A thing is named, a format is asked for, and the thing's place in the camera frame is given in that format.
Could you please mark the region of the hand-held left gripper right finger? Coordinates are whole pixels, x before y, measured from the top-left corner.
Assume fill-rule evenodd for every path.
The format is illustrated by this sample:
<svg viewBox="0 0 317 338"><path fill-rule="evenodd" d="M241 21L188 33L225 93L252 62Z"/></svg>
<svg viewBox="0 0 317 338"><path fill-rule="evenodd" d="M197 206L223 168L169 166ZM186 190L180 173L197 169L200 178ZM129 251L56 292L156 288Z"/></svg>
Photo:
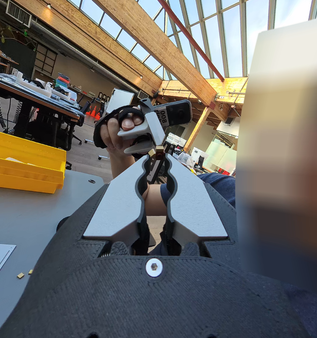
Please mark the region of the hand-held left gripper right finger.
<svg viewBox="0 0 317 338"><path fill-rule="evenodd" d="M167 217L164 247L170 256L178 256L188 243L228 238L227 231L203 183L196 175L166 154Z"/></svg>

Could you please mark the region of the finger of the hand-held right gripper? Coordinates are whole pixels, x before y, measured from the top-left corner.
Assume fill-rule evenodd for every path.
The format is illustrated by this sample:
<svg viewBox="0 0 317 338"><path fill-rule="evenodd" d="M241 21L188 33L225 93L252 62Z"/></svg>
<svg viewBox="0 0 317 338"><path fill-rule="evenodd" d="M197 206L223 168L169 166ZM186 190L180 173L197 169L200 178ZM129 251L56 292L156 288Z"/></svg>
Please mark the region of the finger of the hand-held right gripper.
<svg viewBox="0 0 317 338"><path fill-rule="evenodd" d="M165 132L161 126L161 123L156 115L156 112L148 112L145 114L145 119L150 129L155 146L161 146L165 138Z"/></svg>

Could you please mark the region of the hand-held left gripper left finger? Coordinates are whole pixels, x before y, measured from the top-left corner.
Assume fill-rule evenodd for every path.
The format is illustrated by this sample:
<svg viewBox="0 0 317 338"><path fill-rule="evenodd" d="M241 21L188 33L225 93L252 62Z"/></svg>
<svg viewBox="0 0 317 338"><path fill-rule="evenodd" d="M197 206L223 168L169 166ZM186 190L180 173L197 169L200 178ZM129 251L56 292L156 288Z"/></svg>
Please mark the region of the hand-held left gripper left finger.
<svg viewBox="0 0 317 338"><path fill-rule="evenodd" d="M84 234L85 239L121 241L136 255L147 255L149 227L143 194L148 188L150 157L145 155L113 179L97 206Z"/></svg>

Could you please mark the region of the person's right forearm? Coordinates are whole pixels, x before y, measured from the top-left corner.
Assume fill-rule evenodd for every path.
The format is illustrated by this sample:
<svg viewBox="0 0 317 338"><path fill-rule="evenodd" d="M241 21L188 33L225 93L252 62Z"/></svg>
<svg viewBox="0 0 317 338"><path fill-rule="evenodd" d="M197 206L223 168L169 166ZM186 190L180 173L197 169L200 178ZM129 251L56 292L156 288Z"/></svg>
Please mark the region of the person's right forearm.
<svg viewBox="0 0 317 338"><path fill-rule="evenodd" d="M107 148L107 151L113 178L116 178L135 163L134 157L126 155L123 150ZM166 184L148 184L142 195L147 216L166 216L166 205L170 196L171 193L168 191Z"/></svg>

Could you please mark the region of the person's right hand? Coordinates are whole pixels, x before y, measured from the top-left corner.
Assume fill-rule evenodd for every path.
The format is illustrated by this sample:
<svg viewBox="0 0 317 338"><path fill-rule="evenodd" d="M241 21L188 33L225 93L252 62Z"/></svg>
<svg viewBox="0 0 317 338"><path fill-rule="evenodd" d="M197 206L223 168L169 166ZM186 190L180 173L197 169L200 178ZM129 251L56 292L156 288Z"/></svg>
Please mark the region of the person's right hand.
<svg viewBox="0 0 317 338"><path fill-rule="evenodd" d="M119 126L118 115L113 116L107 123L101 125L100 136L107 146L110 158L112 158L112 156L120 159L128 159L128 157L131 157L131 155L125 154L124 150L131 146L134 138L124 139L118 136L118 132L120 128L124 131L132 130L135 126L142 124L142 122L142 118L130 113L123 119L121 127Z"/></svg>

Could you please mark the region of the white rolling whiteboard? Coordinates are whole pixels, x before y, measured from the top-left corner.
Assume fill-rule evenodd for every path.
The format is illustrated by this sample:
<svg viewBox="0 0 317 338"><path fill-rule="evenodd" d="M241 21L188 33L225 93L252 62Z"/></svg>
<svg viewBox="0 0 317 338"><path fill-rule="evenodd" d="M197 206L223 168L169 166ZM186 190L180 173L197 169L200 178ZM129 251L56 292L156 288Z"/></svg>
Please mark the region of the white rolling whiteboard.
<svg viewBox="0 0 317 338"><path fill-rule="evenodd" d="M104 108L99 110L100 117L94 121L93 140L85 139L84 143L95 144L98 148L105 149L107 146L101 138L101 126L107 125L110 119L119 120L120 111L130 107L133 97L134 93L115 88L110 99L105 100Z"/></svg>

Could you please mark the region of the red ceiling pipe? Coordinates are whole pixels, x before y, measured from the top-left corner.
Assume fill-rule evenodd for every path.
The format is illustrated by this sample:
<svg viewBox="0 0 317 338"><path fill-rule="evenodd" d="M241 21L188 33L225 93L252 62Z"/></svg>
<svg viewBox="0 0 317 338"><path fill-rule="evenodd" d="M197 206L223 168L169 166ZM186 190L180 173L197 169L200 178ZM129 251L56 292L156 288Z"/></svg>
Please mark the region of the red ceiling pipe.
<svg viewBox="0 0 317 338"><path fill-rule="evenodd" d="M221 82L224 82L224 77L220 74L220 72L217 70L217 68L213 65L209 57L203 52L203 49L197 44L197 42L194 40L194 38L191 36L189 31L186 29L186 27L181 23L181 21L177 18L177 16L174 14L170 6L165 2L164 0L158 1L162 7L165 9L169 17L173 20L173 22L178 26L178 28L183 32L183 34L186 36L190 44L194 47L195 50L200 54L200 56L204 59L204 61L207 63L207 65L211 68L211 70L217 75L217 77L220 79Z"/></svg>

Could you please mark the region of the small white foam tray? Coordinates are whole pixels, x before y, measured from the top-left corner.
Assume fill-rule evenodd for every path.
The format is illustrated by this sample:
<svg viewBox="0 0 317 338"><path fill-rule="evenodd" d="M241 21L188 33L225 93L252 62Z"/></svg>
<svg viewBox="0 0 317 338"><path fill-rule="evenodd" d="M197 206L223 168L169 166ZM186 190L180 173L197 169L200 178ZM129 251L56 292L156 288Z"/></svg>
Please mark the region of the small white foam tray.
<svg viewBox="0 0 317 338"><path fill-rule="evenodd" d="M52 94L59 96L63 100L68 100L70 102L77 102L77 94L74 91L71 91L67 87L59 86L51 88Z"/></svg>

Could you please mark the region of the yellow plastic bin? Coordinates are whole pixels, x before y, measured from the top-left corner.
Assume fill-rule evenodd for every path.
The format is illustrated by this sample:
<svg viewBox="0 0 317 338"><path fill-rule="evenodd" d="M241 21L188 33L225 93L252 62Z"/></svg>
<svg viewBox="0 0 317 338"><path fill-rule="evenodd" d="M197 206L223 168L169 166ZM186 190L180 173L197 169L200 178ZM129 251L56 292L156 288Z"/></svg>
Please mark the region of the yellow plastic bin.
<svg viewBox="0 0 317 338"><path fill-rule="evenodd" d="M0 132L0 188L55 193L63 188L66 154Z"/></svg>

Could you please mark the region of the stack of coloured trays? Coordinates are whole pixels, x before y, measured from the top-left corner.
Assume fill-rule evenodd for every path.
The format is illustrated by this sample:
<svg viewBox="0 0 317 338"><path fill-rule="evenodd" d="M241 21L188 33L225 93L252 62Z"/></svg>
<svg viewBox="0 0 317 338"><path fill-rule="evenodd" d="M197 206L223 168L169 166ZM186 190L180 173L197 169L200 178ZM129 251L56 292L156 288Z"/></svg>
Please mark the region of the stack of coloured trays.
<svg viewBox="0 0 317 338"><path fill-rule="evenodd" d="M66 75L58 73L58 77L54 80L54 86L68 88L69 84L70 79Z"/></svg>

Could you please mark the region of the large white foam tray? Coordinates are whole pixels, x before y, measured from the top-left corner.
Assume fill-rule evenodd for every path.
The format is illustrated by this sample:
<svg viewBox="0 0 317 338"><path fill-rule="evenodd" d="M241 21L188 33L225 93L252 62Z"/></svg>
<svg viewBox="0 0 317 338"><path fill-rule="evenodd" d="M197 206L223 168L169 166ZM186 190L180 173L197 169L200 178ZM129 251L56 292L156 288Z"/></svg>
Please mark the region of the large white foam tray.
<svg viewBox="0 0 317 338"><path fill-rule="evenodd" d="M20 71L17 72L17 76L16 76L16 82L17 84L28 88L29 90L38 92L48 98L51 97L52 92L51 92L51 87L50 85L46 84L46 85L42 85L41 82L39 81L31 81L28 82L25 79L23 79L23 73L21 73Z"/></svg>

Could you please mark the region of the long wooden desk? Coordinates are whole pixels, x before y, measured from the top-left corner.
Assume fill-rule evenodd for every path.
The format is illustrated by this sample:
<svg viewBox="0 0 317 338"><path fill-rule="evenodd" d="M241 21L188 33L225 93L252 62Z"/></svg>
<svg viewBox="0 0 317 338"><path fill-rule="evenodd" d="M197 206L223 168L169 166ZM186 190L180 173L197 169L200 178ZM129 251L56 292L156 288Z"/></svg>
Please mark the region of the long wooden desk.
<svg viewBox="0 0 317 338"><path fill-rule="evenodd" d="M76 126L82 126L84 114L63 100L55 100L30 90L0 73L0 98L21 102L21 110L13 135L69 151Z"/></svg>

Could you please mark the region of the wall air vent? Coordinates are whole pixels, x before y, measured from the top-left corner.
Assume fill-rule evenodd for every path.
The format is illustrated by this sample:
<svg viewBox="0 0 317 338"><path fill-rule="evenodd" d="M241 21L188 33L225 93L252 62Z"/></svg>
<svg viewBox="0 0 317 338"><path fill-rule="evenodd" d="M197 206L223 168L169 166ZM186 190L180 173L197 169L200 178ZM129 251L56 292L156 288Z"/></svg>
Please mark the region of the wall air vent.
<svg viewBox="0 0 317 338"><path fill-rule="evenodd" d="M25 27L30 28L32 14L24 10L15 2L11 0L7 1L5 13L9 15L11 18L21 23L22 25L24 25Z"/></svg>

